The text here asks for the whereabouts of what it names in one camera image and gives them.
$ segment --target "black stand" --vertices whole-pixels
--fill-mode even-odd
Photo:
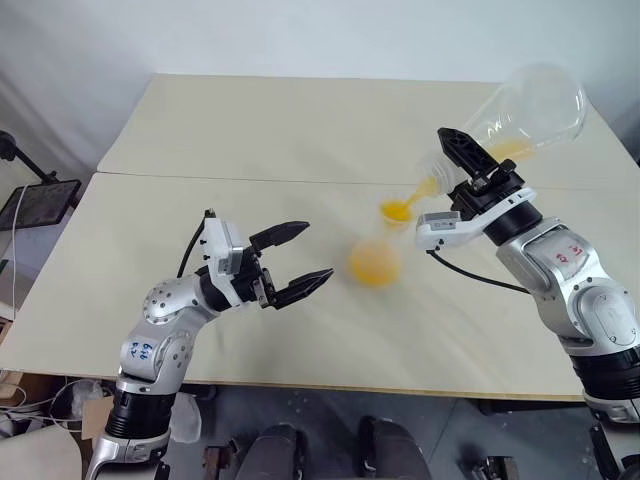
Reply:
[[[57,172],[54,170],[51,173],[45,173],[36,163],[31,160],[26,153],[18,148],[16,140],[13,136],[0,130],[0,158],[12,162],[15,158],[18,158],[29,170],[35,173],[43,184],[58,183],[60,180],[56,178]],[[79,200],[73,197],[69,202],[73,208],[77,208]]]

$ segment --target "table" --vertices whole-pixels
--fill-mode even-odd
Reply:
[[[175,275],[202,211],[214,207],[245,235],[311,222],[265,253],[276,282],[328,266],[336,274],[288,309],[223,315],[198,338],[187,381],[580,399],[530,298],[470,284],[415,251],[409,234],[397,285],[371,292],[344,271],[381,196],[408,193],[435,129],[464,123],[493,88],[157,76],[23,305],[0,365],[113,377],[144,295]],[[575,142],[518,169],[539,192],[536,206],[587,237],[640,298],[639,170],[597,112]],[[494,252],[482,238],[445,256],[513,281]],[[194,254],[188,269],[200,264]]]
[[[120,344],[146,291],[175,275],[202,211],[214,207],[245,235],[284,220],[311,222],[296,241],[265,252],[279,285],[329,266],[336,274],[290,308],[252,306],[216,320],[198,337],[187,381],[579,399],[570,361],[531,298],[470,284],[410,245],[400,283],[380,292],[353,283],[343,268],[345,256],[370,226],[363,212],[379,200],[380,189],[95,174],[0,349],[0,364],[114,376]],[[619,216],[638,218],[638,203],[629,192],[607,193],[596,199],[586,190],[542,190],[536,205],[590,238],[611,274],[637,295],[638,278],[628,268],[638,264],[637,228],[615,240],[609,232]],[[446,206],[444,199],[434,205]],[[410,237],[404,240],[410,243]],[[494,250],[483,238],[445,255],[509,280]],[[187,268],[201,263],[196,252]]]

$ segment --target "white wall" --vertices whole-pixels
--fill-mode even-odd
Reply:
[[[1,0],[0,128],[93,170],[152,72],[504,79],[565,65],[637,154],[638,0]]]

